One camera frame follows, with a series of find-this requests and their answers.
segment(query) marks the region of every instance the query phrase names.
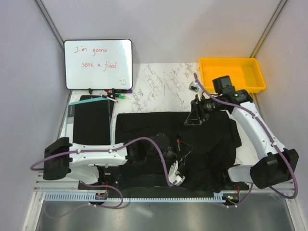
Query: yellow plastic tray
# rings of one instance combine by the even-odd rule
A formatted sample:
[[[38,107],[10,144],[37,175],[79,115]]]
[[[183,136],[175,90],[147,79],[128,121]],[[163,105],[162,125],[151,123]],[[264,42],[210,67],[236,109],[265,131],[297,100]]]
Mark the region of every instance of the yellow plastic tray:
[[[215,92],[212,80],[222,76],[230,76],[236,90],[245,89],[249,93],[258,93],[266,88],[257,59],[201,58],[199,69],[201,81],[209,92]]]

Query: white wall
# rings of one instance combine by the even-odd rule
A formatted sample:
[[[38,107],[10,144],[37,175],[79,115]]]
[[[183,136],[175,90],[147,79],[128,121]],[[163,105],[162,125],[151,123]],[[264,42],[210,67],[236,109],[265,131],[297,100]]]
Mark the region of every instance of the white wall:
[[[308,1],[290,0],[257,56],[267,89],[258,95],[269,127],[299,153],[299,200],[308,216]]]
[[[0,229],[22,228],[37,173],[56,137],[68,90],[64,54],[32,0],[0,7]]]
[[[134,63],[249,57],[279,0],[43,0],[66,39],[131,39]]]

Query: whiteboard black frame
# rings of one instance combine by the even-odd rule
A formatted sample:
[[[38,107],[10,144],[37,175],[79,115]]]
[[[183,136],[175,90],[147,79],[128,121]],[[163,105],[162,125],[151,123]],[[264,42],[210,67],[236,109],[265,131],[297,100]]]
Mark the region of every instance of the whiteboard black frame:
[[[118,38],[118,39],[67,39],[63,42],[63,46],[64,46],[64,67],[65,67],[65,87],[69,90],[88,90],[89,88],[81,88],[81,89],[70,89],[67,87],[67,78],[66,78],[66,63],[65,63],[65,43],[67,41],[115,41],[115,40],[129,40],[131,42],[131,60],[133,60],[133,42],[132,40],[128,39],[128,38]],[[133,61],[131,61],[131,88],[124,88],[124,89],[119,89],[117,88],[116,90],[129,90],[132,89],[134,86],[134,81],[133,81]],[[95,88],[91,90],[106,90],[106,89],[100,89],[100,88]]]

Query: marble tabletop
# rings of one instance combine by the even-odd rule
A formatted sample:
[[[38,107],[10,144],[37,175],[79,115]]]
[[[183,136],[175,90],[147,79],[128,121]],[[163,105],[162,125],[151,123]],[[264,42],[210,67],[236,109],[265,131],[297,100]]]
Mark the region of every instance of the marble tabletop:
[[[126,98],[119,99],[115,104],[112,143],[115,139],[116,116],[120,113],[190,111],[195,92],[188,90],[188,86],[194,80],[194,72],[199,73],[198,63],[134,64],[133,93],[125,94]],[[102,90],[95,90],[92,94],[102,93]],[[89,95],[88,90],[73,90],[69,102],[79,101],[81,95]],[[256,151],[239,123],[237,126],[242,146],[236,150],[235,163],[254,165],[258,161]],[[64,135],[65,129],[62,129],[61,136]]]

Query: drawn heart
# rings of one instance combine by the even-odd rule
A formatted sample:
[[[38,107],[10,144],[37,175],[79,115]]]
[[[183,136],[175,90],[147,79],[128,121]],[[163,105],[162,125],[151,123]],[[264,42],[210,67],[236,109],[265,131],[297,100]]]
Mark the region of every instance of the drawn heart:
[[[126,80],[125,79],[124,80],[120,80],[120,82],[121,82],[122,85],[126,84]]]

